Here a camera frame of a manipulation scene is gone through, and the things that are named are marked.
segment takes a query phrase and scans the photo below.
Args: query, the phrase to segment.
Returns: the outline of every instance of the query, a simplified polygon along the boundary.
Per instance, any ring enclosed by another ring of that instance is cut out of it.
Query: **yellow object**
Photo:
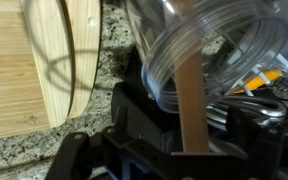
[[[267,77],[267,79],[269,79],[270,81],[273,81],[273,80],[275,80],[281,76],[282,71],[279,69],[274,69],[274,70],[263,71],[263,73]],[[260,87],[264,84],[265,84],[265,82],[263,81],[263,79],[260,78],[259,76],[256,76],[254,79],[249,81],[245,86],[249,90],[254,90],[254,89],[257,89],[258,87]],[[243,93],[243,92],[244,92],[243,89],[239,89],[239,90],[234,91],[234,94]]]

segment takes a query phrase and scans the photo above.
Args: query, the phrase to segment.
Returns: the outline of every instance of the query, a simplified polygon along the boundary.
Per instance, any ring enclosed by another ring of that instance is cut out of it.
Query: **granite countertop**
[[[68,120],[60,127],[0,139],[0,179],[43,179],[67,134],[81,131],[92,135],[111,122],[112,89],[123,78],[134,38],[119,1],[103,0],[102,9],[98,73],[86,110],[80,117]],[[288,99],[288,91],[271,88],[279,97]]]

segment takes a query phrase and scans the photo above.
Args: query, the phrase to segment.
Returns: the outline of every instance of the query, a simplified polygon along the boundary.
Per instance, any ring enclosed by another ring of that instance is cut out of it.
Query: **speckled countertop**
[[[60,127],[0,139],[0,170],[51,158],[67,134],[75,131],[93,134],[98,127],[111,121],[112,89],[116,82],[122,80],[134,39],[119,1],[103,0],[102,10],[100,61],[87,109],[80,117]]]

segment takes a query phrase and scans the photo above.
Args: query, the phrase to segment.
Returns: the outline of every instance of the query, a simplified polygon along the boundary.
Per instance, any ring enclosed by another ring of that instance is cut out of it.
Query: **metal tongs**
[[[255,96],[225,96],[206,107],[208,123],[226,130],[225,123],[229,107],[241,109],[261,127],[279,123],[286,116],[286,107],[275,100]]]

